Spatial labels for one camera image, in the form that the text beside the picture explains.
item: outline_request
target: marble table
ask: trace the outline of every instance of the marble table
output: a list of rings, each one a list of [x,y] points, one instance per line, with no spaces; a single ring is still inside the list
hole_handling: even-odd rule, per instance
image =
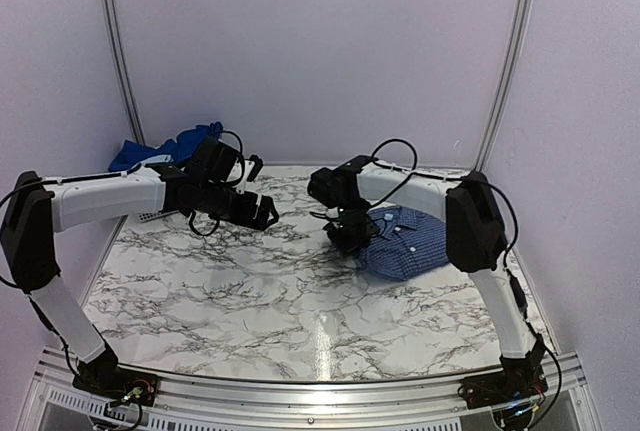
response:
[[[445,266],[385,282],[339,256],[309,216],[310,167],[267,167],[266,232],[223,223],[209,238],[171,215],[129,218],[85,311],[123,362],[266,380],[403,378],[498,363],[497,335],[468,277]],[[206,217],[196,220],[209,225]],[[517,262],[513,271],[519,275]],[[545,325],[530,297],[531,321]]]

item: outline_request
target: blue cloth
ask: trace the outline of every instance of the blue cloth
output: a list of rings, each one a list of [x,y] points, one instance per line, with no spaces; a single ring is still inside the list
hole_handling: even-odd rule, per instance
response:
[[[207,136],[219,138],[221,132],[222,123],[220,122],[211,123],[208,126],[199,124],[193,129],[181,132],[175,141],[168,139],[159,148],[143,146],[142,144],[126,140],[118,155],[111,162],[109,171],[127,171],[140,161],[159,154],[169,154],[171,155],[172,162],[181,165],[193,156],[196,148],[204,141],[204,138]]]
[[[377,208],[369,216],[380,234],[360,251],[360,264],[367,272],[406,281],[449,262],[446,230],[439,219],[400,206]]]

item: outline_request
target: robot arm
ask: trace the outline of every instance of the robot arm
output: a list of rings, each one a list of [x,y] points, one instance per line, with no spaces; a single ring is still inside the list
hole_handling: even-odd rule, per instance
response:
[[[176,210],[185,216],[204,212],[217,221],[265,230],[278,220],[273,200],[244,192],[247,180],[261,166],[259,158],[245,162],[233,148],[207,138],[184,171],[160,164],[76,178],[43,180],[33,171],[19,177],[0,228],[0,242],[17,287],[29,296],[45,326],[80,359],[76,387],[98,393],[130,391],[127,383],[139,376],[118,368],[115,353],[64,285],[55,259],[54,233],[132,213]]]
[[[526,321],[526,299],[517,279],[500,263],[506,252],[504,222],[481,173],[461,178],[429,176],[358,156],[310,179],[309,194],[330,209],[325,227],[332,243],[345,254],[369,244],[377,226],[368,217],[370,201],[381,201],[428,213],[446,223],[447,254],[477,287],[500,341],[500,376],[463,383],[470,407],[499,404],[514,396],[546,390],[540,362],[545,353],[540,335]],[[496,389],[491,393],[479,390]]]

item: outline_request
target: shirt collar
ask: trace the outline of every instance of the shirt collar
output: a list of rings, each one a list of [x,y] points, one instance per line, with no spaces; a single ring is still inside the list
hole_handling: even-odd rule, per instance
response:
[[[414,209],[403,207],[392,207],[381,209],[381,217],[375,219],[376,224],[380,228],[380,235],[385,239],[391,239],[396,226],[415,231],[418,229],[418,212]],[[384,215],[393,214],[391,221],[386,221]]]

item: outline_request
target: white wall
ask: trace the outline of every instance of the white wall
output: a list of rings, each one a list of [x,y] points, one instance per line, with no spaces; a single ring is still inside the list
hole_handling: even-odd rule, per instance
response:
[[[271,163],[342,162],[398,135],[425,163],[471,166],[516,0],[117,3],[152,144],[221,119]]]
[[[100,0],[0,0],[0,194],[24,170],[104,171],[128,137],[105,29]],[[76,296],[112,229],[96,223],[59,237]],[[0,273],[9,277],[4,256]],[[0,427],[10,430],[49,334],[19,291],[0,286],[0,316]]]
[[[534,0],[488,168],[520,217],[518,250],[604,429],[640,411],[640,7]]]

